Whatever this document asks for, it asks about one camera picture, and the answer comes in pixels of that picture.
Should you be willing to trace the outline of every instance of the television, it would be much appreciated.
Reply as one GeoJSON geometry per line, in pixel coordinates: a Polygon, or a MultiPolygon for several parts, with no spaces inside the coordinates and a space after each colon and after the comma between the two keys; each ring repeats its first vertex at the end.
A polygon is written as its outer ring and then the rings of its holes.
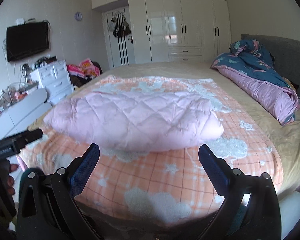
{"type": "Polygon", "coordinates": [[[17,61],[49,49],[47,22],[33,22],[7,28],[7,61],[17,61]]]}

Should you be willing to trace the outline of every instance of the clock face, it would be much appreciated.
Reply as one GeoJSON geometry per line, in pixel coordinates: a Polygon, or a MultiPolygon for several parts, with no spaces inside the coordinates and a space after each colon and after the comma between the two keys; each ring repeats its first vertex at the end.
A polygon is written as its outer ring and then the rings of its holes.
{"type": "Polygon", "coordinates": [[[75,15],[74,15],[74,18],[75,18],[77,21],[81,21],[81,20],[82,20],[82,13],[76,12],[75,15]]]}

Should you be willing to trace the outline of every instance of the silver screw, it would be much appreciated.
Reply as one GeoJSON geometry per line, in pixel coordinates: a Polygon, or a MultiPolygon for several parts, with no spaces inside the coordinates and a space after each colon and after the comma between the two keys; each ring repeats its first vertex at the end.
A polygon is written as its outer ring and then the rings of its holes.
{"type": "Polygon", "coordinates": [[[241,170],[238,169],[238,168],[234,168],[234,169],[232,170],[232,172],[233,172],[234,175],[240,175],[240,174],[241,174],[241,170]]]}
{"type": "Polygon", "coordinates": [[[270,175],[269,175],[269,173],[266,173],[266,172],[265,172],[265,173],[263,174],[263,177],[264,177],[265,179],[269,179],[269,178],[270,178],[270,175]]]}
{"type": "Polygon", "coordinates": [[[34,176],[35,176],[35,173],[34,172],[30,172],[29,175],[28,175],[28,178],[32,179],[34,176]]]}
{"type": "Polygon", "coordinates": [[[65,168],[60,168],[60,169],[57,170],[57,173],[58,173],[59,175],[62,175],[62,174],[64,174],[65,172],[66,172],[66,169],[65,169],[65,168]]]}

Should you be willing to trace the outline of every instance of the gray headboard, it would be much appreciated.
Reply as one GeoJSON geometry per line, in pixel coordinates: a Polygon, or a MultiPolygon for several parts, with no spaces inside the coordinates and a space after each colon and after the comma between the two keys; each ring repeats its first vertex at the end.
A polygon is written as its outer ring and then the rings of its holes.
{"type": "Polygon", "coordinates": [[[265,35],[242,34],[241,39],[256,39],[275,58],[274,69],[282,76],[299,85],[300,96],[300,41],[265,35]]]}

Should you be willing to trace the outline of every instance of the beige wall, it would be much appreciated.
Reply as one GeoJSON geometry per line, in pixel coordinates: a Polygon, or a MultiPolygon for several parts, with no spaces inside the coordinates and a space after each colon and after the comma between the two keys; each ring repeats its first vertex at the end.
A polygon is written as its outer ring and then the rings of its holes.
{"type": "Polygon", "coordinates": [[[35,62],[50,54],[65,59],[68,64],[78,64],[90,57],[99,62],[103,71],[109,69],[103,35],[101,13],[91,10],[91,0],[4,0],[0,5],[0,90],[12,82],[19,82],[19,66],[35,62]],[[74,19],[75,12],[82,13],[82,21],[74,19]],[[15,63],[7,63],[2,50],[8,26],[18,18],[47,19],[51,23],[50,50],[15,63]]]}
{"type": "Polygon", "coordinates": [[[228,0],[232,41],[241,33],[300,41],[300,8],[295,0],[228,0]]]}

